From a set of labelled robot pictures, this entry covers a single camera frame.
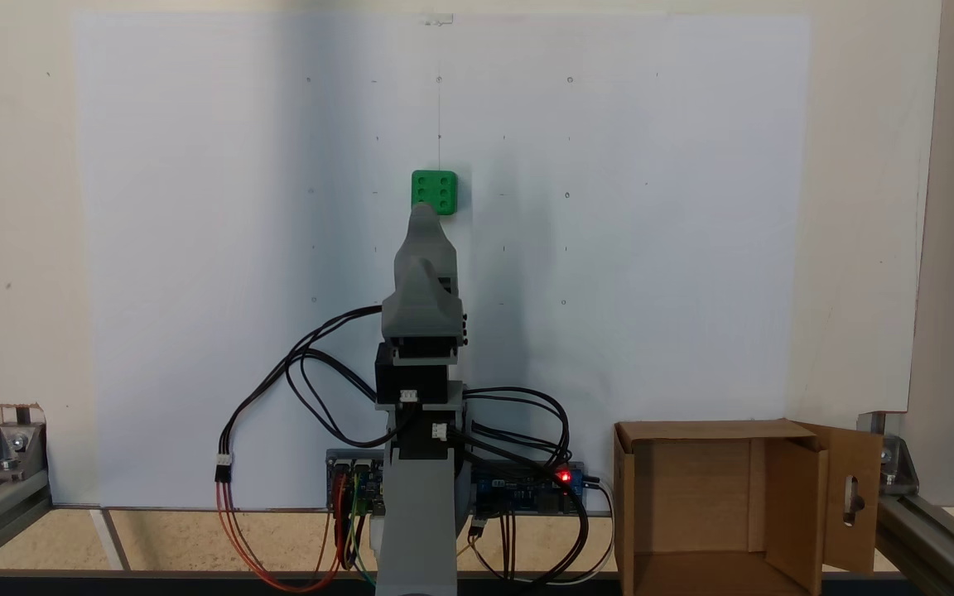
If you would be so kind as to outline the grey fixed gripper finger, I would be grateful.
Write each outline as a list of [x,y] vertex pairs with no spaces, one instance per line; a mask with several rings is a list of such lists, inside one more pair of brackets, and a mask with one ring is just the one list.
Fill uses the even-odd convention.
[[407,233],[394,258],[394,282],[400,283],[412,259],[425,259],[434,268],[443,286],[458,286],[458,261],[455,246],[441,226],[440,215],[428,203],[412,206]]

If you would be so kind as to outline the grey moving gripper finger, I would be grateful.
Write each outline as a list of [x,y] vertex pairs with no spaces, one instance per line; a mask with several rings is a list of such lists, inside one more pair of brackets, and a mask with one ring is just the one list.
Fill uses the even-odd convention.
[[439,272],[431,259],[417,257],[416,267],[419,272],[419,293],[427,297],[454,296],[455,275],[450,272]]

